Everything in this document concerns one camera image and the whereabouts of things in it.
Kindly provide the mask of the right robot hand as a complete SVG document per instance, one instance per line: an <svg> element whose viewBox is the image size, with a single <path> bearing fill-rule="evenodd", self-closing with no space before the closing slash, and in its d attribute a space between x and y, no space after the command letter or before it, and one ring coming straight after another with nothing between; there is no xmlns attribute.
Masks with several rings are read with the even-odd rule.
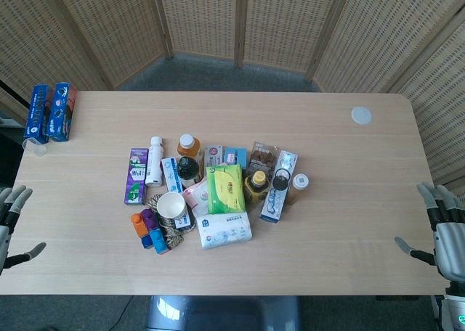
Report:
<svg viewBox="0 0 465 331"><path fill-rule="evenodd" d="M430 266L451 283L464 283L464 205L443 185L423 182L417 185L424 199L432 229L434 252L412 248L400 237L395 243L402 252Z"/></svg>

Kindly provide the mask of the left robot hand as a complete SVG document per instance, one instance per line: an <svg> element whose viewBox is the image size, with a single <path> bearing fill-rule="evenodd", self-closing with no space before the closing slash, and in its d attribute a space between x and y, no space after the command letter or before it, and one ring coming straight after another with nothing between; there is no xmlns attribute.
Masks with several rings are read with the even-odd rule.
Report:
<svg viewBox="0 0 465 331"><path fill-rule="evenodd" d="M31 261L47 246L45 242L40 242L25 253L8 256L9 245L21 210L32 193L33 190L25 185L16 188L7 187L1 191L1 271Z"/></svg>

